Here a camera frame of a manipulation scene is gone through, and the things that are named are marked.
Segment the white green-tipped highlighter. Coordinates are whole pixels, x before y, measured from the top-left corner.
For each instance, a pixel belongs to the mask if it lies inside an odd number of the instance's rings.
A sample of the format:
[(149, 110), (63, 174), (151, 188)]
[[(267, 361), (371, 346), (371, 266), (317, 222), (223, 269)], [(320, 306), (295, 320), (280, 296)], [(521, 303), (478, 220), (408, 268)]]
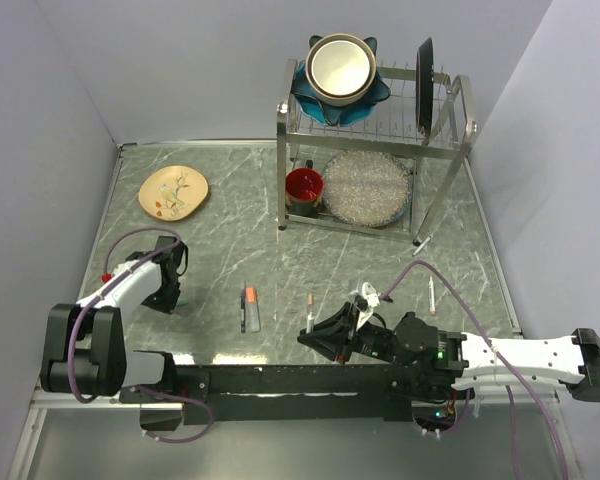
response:
[(314, 328), (314, 314), (312, 306), (307, 306), (306, 309), (306, 333), (311, 333)]

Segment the dark blue pen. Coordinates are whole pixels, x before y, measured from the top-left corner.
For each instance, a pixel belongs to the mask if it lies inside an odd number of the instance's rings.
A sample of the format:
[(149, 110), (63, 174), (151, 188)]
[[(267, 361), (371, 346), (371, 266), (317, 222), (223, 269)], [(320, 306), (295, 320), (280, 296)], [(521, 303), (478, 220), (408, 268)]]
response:
[(246, 333), (246, 282), (243, 282), (240, 291), (240, 309), (241, 309), (241, 320), (240, 320), (240, 331), (242, 334)]

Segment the large orange marker cap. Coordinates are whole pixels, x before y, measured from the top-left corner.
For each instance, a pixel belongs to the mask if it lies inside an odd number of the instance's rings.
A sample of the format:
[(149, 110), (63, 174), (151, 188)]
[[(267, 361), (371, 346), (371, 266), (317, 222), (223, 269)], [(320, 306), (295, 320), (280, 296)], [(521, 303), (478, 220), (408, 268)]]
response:
[(255, 304), (257, 302), (257, 292), (254, 287), (248, 286), (245, 289), (245, 299), (249, 304)]

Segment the grey marker orange tip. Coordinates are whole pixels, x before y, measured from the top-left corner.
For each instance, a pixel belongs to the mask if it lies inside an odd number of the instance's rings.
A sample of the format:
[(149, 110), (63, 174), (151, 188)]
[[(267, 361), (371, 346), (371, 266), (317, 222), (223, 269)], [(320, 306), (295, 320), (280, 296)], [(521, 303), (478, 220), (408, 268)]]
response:
[(247, 331), (250, 333), (258, 333), (261, 331), (261, 321), (259, 314), (259, 306), (257, 301), (246, 301), (245, 304), (245, 319)]

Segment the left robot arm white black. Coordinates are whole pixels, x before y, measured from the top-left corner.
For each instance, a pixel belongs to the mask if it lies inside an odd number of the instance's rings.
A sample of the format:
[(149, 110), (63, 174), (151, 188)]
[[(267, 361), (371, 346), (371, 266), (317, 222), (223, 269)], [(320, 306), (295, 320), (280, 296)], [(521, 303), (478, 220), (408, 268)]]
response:
[(140, 306), (171, 314), (180, 297), (188, 247), (166, 230), (149, 252), (134, 252), (104, 275), (103, 285), (74, 304), (49, 312), (39, 381), (50, 393), (72, 394), (81, 403), (143, 387), (164, 402), (178, 390), (173, 355), (129, 350), (125, 320)]

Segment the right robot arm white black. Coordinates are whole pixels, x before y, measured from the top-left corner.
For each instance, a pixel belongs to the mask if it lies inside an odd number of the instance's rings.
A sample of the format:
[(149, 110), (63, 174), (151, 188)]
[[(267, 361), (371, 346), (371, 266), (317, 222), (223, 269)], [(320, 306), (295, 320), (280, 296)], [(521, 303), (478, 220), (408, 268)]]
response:
[(402, 368), (393, 385), (406, 397), (440, 403), (457, 392), (520, 385), (564, 387), (577, 401), (600, 403), (600, 337), (588, 328), (545, 340), (483, 338), (440, 330), (407, 312), (390, 328), (352, 302), (297, 340), (330, 361), (359, 354)]

